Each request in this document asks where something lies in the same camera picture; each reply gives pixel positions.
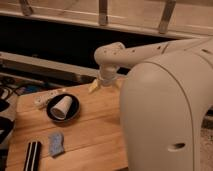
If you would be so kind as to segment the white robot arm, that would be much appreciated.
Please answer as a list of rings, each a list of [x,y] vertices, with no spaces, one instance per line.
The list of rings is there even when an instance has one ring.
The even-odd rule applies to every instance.
[[[129,73],[120,91],[129,171],[200,171],[203,118],[213,107],[213,37],[97,48],[93,90]]]

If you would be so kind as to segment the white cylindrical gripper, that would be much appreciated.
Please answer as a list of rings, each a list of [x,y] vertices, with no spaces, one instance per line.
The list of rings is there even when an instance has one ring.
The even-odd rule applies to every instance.
[[[98,79],[95,79],[89,86],[88,91],[93,93],[102,86],[114,86],[116,89],[120,89],[119,82],[117,81],[117,66],[101,65],[99,68]]]

